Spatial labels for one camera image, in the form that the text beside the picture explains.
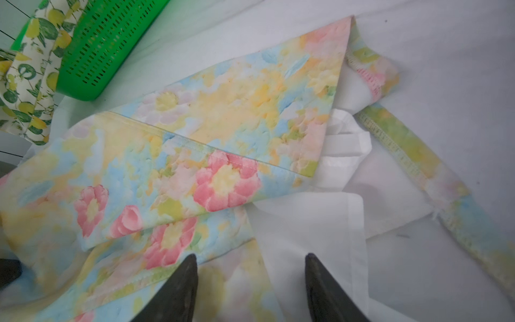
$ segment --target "black object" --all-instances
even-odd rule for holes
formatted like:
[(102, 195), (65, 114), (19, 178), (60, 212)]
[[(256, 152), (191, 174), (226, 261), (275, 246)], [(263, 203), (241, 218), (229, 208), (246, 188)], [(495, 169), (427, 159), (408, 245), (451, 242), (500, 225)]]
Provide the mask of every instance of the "black object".
[(197, 286), (197, 258), (191, 254), (132, 322), (191, 322)]
[(306, 256), (305, 273), (313, 322), (370, 322), (313, 253)]
[(16, 259), (0, 259), (0, 289), (22, 274), (22, 264)]

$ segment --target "floral fabric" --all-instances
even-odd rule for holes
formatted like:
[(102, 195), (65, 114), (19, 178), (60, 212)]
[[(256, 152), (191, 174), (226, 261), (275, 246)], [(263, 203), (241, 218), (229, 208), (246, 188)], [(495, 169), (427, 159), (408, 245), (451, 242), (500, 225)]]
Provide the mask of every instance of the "floral fabric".
[(198, 321), (283, 320), (239, 206), (309, 187), (352, 27), (90, 116), (2, 178), (2, 230), (24, 270), (0, 305), (64, 292), (27, 320), (128, 321), (195, 253)]
[(312, 177), (351, 20), (225, 61), (113, 111)]
[(48, 142), (64, 50), (87, 0), (43, 0), (14, 61), (0, 61), (0, 130)]

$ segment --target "white tablecloth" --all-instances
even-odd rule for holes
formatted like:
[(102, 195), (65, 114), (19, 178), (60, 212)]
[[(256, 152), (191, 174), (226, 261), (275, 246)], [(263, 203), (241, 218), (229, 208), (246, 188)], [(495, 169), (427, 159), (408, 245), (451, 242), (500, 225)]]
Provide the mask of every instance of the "white tablecloth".
[[(172, 2), (99, 99), (63, 100), (52, 136), (87, 115), (351, 14), (367, 44), (401, 68), (398, 92), (382, 104), (463, 179), (515, 240), (515, 141), (508, 135), (515, 120), (512, 0)], [(170, 36), (156, 37), (157, 28), (173, 20), (178, 23)], [(364, 199), (366, 220), (376, 200), (353, 192)], [(376, 236), (368, 247), (370, 296), (408, 316), (421, 322), (515, 319), (501, 291), (434, 221)]]

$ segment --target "green basket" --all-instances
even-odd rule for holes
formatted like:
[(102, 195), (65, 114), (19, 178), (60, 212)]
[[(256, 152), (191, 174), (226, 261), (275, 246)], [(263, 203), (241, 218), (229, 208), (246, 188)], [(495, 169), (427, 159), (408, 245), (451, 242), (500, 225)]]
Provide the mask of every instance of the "green basket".
[(66, 48), (57, 92), (94, 100), (169, 0), (90, 0)]

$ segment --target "lemon pattern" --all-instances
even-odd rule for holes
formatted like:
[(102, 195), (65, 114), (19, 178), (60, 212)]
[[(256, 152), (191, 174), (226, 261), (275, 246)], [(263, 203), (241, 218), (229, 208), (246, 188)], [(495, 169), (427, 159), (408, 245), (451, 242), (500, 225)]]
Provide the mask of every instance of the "lemon pattern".
[(0, 61), (0, 130), (48, 142), (65, 49), (88, 0), (43, 0), (13, 61)]

